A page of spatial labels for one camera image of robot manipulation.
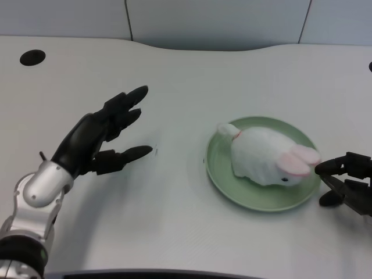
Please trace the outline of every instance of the stuffed rabbit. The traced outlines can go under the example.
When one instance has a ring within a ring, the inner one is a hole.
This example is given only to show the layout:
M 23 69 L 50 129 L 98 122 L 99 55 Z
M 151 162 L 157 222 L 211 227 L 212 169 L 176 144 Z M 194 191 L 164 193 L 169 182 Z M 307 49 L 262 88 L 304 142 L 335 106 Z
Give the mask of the stuffed rabbit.
M 293 186 L 310 174 L 309 165 L 320 163 L 313 148 L 296 144 L 287 136 L 265 127 L 239 130 L 232 124 L 221 124 L 218 132 L 231 143 L 232 169 L 238 177 L 248 177 L 266 186 Z

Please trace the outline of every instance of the bunny ear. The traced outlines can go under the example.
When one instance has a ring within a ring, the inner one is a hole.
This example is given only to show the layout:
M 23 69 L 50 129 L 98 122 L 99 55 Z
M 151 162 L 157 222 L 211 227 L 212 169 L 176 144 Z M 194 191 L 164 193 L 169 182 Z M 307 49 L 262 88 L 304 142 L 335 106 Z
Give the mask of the bunny ear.
M 320 163 L 320 154 L 313 148 L 297 144 L 291 148 L 290 152 L 306 164 L 315 166 Z
M 283 153 L 276 161 L 276 165 L 282 171 L 293 176 L 308 176 L 310 174 L 310 167 L 289 152 Z

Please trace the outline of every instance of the silver robotic arm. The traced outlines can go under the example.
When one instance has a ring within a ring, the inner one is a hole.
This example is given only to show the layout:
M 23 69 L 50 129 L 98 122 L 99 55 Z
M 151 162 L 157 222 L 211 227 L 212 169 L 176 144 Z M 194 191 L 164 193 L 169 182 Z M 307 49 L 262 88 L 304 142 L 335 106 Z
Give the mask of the silver robotic arm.
M 131 109 L 147 92 L 147 87 L 140 87 L 129 94 L 121 93 L 107 101 L 102 110 L 85 115 L 51 160 L 40 152 L 43 162 L 38 171 L 17 183 L 13 214 L 0 229 L 0 279 L 43 278 L 53 244 L 53 224 L 76 177 L 89 171 L 119 171 L 151 152 L 150 146 L 123 153 L 99 151 L 104 141 L 117 138 L 122 129 L 139 118 L 141 111 Z

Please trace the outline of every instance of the table surface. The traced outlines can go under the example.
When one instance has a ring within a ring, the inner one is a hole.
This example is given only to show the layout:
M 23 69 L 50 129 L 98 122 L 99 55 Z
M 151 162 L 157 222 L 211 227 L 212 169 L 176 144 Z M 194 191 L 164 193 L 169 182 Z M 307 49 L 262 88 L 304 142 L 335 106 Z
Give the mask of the table surface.
M 25 67 L 31 49 L 44 62 Z M 320 193 L 280 214 L 253 212 L 209 181 L 216 124 L 269 116 L 299 127 L 324 159 L 372 155 L 372 47 L 283 45 L 173 51 L 107 39 L 0 37 L 0 221 L 17 181 L 51 157 L 86 113 L 149 86 L 141 118 L 104 149 L 151 145 L 122 172 L 79 177 L 66 195 L 46 270 L 187 269 L 270 279 L 369 278 L 372 229 Z

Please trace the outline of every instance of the black hole grommet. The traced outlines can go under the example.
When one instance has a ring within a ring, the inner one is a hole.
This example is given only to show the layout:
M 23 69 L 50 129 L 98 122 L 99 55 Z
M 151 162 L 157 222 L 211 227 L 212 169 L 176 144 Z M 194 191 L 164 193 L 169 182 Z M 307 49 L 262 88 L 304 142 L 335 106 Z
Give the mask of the black hole grommet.
M 39 49 L 33 49 L 22 54 L 19 62 L 24 66 L 35 66 L 44 61 L 46 54 Z

